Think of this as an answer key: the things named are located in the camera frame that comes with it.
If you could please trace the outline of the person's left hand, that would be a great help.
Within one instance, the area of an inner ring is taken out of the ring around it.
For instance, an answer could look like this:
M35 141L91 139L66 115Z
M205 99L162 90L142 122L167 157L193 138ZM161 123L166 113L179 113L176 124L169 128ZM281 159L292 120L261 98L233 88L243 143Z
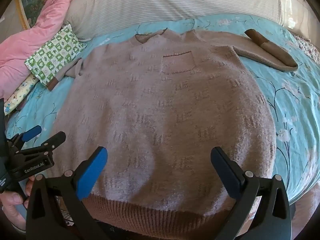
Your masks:
M6 215L9 222L14 226L14 228L21 232L25 232L26 220L17 211L16 206L23 204L25 208L28 207L29 197L34 184L34 180L35 176L31 176L26 183L25 194L28 197L27 200L23 200L23 198L17 192L4 191L3 193L1 193L1 202L3 204L4 214Z

